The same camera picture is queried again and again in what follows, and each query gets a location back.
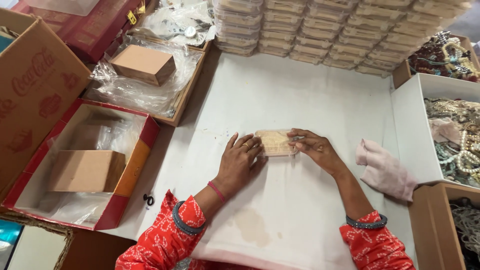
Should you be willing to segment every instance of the gold ring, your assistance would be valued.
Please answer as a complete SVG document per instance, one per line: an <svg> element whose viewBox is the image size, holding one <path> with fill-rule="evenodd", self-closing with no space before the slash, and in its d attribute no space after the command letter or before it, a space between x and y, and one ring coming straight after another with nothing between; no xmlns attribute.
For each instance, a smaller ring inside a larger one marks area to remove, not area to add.
<svg viewBox="0 0 480 270"><path fill-rule="evenodd" d="M248 147L249 151L251 150L250 146L247 143L242 144L242 146L244 146L244 145L246 145Z"/></svg>

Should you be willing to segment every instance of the hand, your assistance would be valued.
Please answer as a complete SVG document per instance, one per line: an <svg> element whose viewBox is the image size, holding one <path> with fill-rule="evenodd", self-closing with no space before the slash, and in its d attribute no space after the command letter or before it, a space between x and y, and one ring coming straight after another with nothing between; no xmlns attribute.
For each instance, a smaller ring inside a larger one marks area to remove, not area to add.
<svg viewBox="0 0 480 270"><path fill-rule="evenodd" d="M333 177L344 171L348 171L347 166L342 159L340 159L327 138L321 137L309 130L298 128L292 128L292 132L288 133L287 136L303 137L290 142L289 145L295 146L300 152L307 154L318 166Z"/></svg>
<svg viewBox="0 0 480 270"><path fill-rule="evenodd" d="M251 179L257 176L265 166L267 158L255 158L264 149L262 140L259 137L253 137L253 134L240 138L236 132L225 148L220 162L218 175L212 181L215 187L222 193L225 200L233 197Z"/></svg>

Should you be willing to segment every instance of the woman's left hand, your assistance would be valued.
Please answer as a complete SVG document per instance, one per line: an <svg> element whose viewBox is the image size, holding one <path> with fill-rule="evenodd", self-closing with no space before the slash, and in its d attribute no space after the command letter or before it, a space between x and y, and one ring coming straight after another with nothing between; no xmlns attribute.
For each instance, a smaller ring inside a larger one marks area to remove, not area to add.
<svg viewBox="0 0 480 270"><path fill-rule="evenodd" d="M249 134L235 143L238 136L236 132L228 142L222 155L218 175L212 181L226 200L233 197L257 176L267 161L267 158L262 157L253 162L264 149L259 137Z"/></svg>

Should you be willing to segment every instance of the red bandhani print garment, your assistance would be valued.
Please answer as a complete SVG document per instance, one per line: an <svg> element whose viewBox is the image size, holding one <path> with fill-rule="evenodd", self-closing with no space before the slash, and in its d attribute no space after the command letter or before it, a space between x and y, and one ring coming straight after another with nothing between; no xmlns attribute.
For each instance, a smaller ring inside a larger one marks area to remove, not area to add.
<svg viewBox="0 0 480 270"><path fill-rule="evenodd" d="M172 210L177 202L168 190L154 224L140 236L136 245L131 246L118 258L115 270L171 270L178 261L192 253L204 231L198 235L188 235L177 228L172 218ZM179 216L193 228L198 228L205 222L205 216L193 196L180 207ZM375 211L358 221L379 220L380 216ZM412 260L405 253L405 246L387 228L358 229L343 225L340 233L349 245L353 261L359 270L414 270ZM189 270L255 268L193 259Z"/></svg>

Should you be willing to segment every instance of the person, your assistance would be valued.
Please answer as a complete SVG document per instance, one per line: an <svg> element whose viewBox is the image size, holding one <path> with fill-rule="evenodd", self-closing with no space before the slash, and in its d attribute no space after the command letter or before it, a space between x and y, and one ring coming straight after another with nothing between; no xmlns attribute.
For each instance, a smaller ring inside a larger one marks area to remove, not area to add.
<svg viewBox="0 0 480 270"><path fill-rule="evenodd" d="M347 224L340 227L353 261L359 270L413 270L405 246L385 227L386 217L375 211L357 179L340 159L327 138L308 130L292 129L289 137L302 137L290 143L312 158L333 176L342 198ZM187 258L202 237L206 222L254 179L267 163L257 157L264 146L253 134L232 136L223 153L218 175L195 196L179 202L167 192L154 224L123 253L116 270L171 270ZM192 259L190 270L242 270L246 266Z"/></svg>

